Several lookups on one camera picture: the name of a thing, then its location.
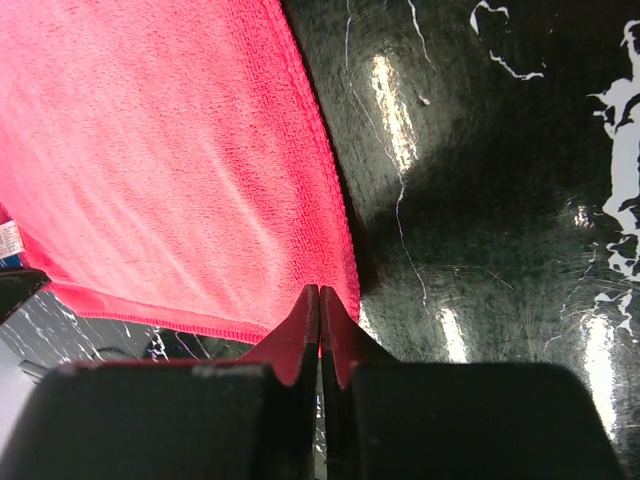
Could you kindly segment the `pink towel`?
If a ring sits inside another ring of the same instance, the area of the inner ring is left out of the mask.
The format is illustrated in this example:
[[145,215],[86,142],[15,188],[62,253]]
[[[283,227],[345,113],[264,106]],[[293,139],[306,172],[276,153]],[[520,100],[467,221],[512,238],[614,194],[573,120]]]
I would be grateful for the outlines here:
[[1,211],[76,314],[258,342],[357,317],[335,162],[277,1],[5,1]]

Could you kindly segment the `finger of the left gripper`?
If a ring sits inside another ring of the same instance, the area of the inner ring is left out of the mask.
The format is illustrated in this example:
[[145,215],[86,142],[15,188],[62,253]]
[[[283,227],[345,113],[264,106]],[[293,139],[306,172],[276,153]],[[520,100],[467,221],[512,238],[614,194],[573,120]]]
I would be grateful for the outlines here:
[[49,277],[41,270],[10,268],[0,273],[0,321],[6,322],[45,286]]

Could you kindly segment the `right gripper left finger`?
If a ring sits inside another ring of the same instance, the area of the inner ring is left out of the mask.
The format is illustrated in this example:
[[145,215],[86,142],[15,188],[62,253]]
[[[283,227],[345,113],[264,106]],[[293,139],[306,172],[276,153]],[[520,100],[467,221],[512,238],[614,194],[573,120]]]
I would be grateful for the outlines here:
[[310,479],[319,292],[235,360],[65,364],[30,396],[5,479]]

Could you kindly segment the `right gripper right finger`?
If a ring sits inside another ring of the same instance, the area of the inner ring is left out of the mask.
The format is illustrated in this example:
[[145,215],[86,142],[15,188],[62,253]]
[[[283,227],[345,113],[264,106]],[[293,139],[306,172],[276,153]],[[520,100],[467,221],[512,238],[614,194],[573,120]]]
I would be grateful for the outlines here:
[[319,298],[332,479],[620,479],[595,405],[568,369],[407,363]]

